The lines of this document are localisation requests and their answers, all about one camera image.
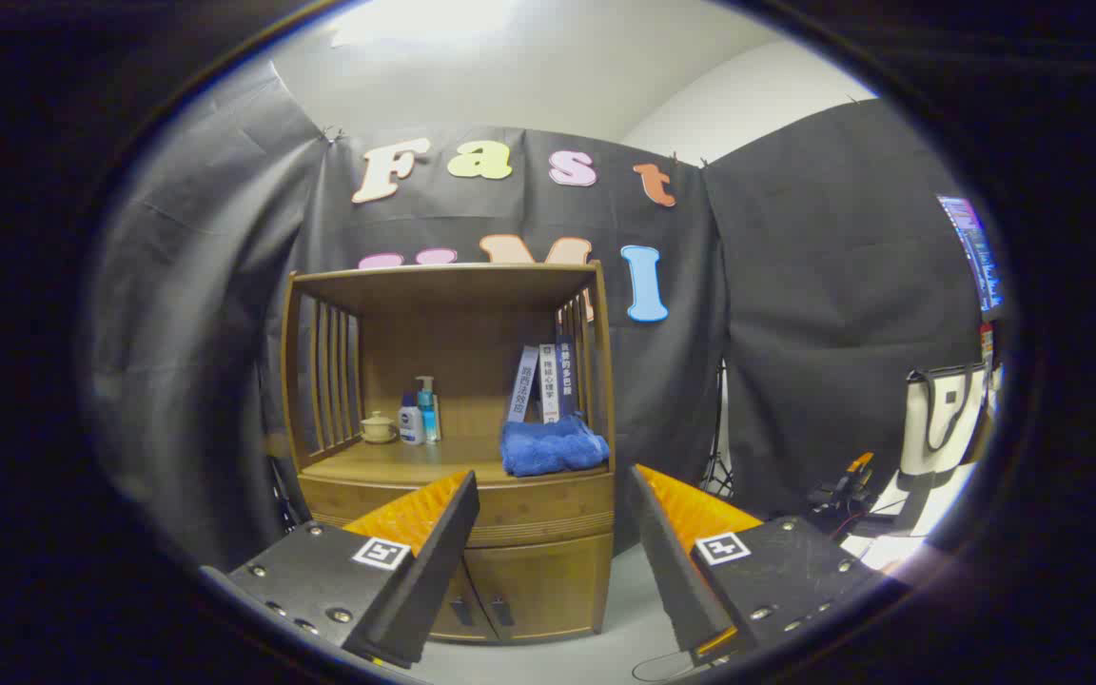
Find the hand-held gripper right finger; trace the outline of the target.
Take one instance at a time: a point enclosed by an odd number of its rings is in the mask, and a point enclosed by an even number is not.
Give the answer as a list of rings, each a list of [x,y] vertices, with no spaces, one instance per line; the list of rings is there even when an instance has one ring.
[[[695,666],[783,657],[904,590],[803,517],[760,520],[648,465],[628,473],[628,499]]]

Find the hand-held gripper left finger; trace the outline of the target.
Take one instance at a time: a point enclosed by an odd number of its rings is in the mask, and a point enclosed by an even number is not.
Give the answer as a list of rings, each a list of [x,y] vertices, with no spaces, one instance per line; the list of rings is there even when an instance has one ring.
[[[201,576],[313,657],[412,667],[479,510],[473,471],[450,473],[345,526],[310,520],[235,571]]]

